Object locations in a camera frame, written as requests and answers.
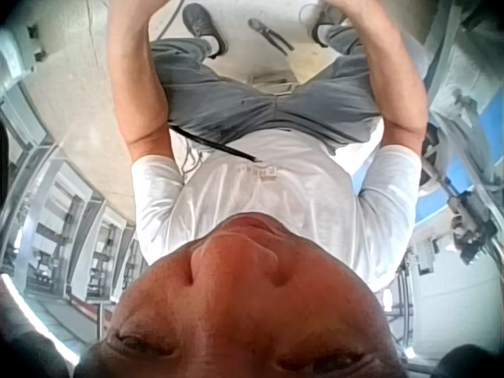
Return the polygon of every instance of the forearm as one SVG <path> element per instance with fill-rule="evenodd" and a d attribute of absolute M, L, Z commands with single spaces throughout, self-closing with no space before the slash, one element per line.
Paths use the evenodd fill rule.
<path fill-rule="evenodd" d="M 170 156 L 166 128 L 169 107 L 152 62 L 149 17 L 137 17 L 122 9 L 123 4 L 111 2 L 107 32 L 109 76 L 119 130 L 133 160 L 135 155 L 144 155 L 141 149 Z M 163 143 L 159 143 L 160 138 L 165 139 Z"/>
<path fill-rule="evenodd" d="M 347 15 L 364 45 L 372 90 L 386 127 L 423 135 L 428 120 L 427 94 L 401 32 L 380 0 L 361 4 Z"/>

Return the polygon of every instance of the leg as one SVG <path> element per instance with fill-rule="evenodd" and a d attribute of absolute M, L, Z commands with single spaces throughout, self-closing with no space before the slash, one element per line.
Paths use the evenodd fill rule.
<path fill-rule="evenodd" d="M 335 25 L 328 33 L 329 46 L 343 54 L 292 96 L 279 102 L 283 116 L 300 131 L 324 141 L 332 150 L 349 143 L 365 143 L 376 128 L 376 106 L 364 48 L 352 27 Z M 423 47 L 410 35 L 406 48 L 421 75 L 427 72 Z"/>
<path fill-rule="evenodd" d="M 268 120 L 274 100 L 218 76 L 202 62 L 203 39 L 165 39 L 152 44 L 154 67 L 169 100 L 169 122 L 218 143 L 229 143 Z"/>

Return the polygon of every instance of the floor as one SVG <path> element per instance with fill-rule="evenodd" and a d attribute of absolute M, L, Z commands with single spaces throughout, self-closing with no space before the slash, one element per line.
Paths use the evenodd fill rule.
<path fill-rule="evenodd" d="M 154 17 L 152 39 L 160 35 L 180 1 L 172 0 Z M 251 75 L 290 67 L 303 83 L 336 57 L 335 52 L 314 44 L 307 34 L 305 25 L 316 14 L 317 0 L 200 2 L 231 47 L 227 56 L 209 62 L 221 75 L 246 82 Z M 384 2 L 398 24 L 423 43 L 436 12 L 435 0 Z M 107 78 L 107 9 L 108 0 L 25 0 L 11 22 L 39 26 L 47 58 L 24 85 L 43 124 L 74 167 L 117 211 L 134 220 L 130 159 L 117 131 Z M 286 59 L 246 26 L 250 17 L 261 19 L 286 37 L 295 51 Z M 164 37 L 180 36 L 189 34 L 178 14 Z M 375 136 L 364 150 L 354 146 L 342 152 L 339 160 L 343 164 L 364 161 L 379 139 Z M 184 154 L 183 143 L 176 151 L 179 156 Z M 354 163 L 345 168 L 356 170 Z"/>

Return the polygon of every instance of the sneaker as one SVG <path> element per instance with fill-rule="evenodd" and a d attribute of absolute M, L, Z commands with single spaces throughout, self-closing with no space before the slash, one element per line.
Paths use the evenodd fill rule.
<path fill-rule="evenodd" d="M 320 41 L 320 39 L 318 38 L 318 28 L 322 25 L 341 24 L 345 21 L 345 19 L 345 16 L 342 15 L 334 6 L 330 6 L 329 4 L 325 3 L 322 5 L 318 18 L 315 20 L 315 23 L 309 31 L 309 34 L 312 37 L 313 41 L 321 45 L 323 48 L 326 48 L 328 47 L 328 45 Z"/>
<path fill-rule="evenodd" d="M 186 6 L 182 12 L 183 24 L 187 30 L 196 38 L 205 35 L 211 35 L 219 42 L 219 51 L 209 57 L 215 59 L 228 52 L 228 44 L 222 38 L 221 34 L 212 22 L 212 17 L 208 10 L 198 3 L 192 3 Z"/>

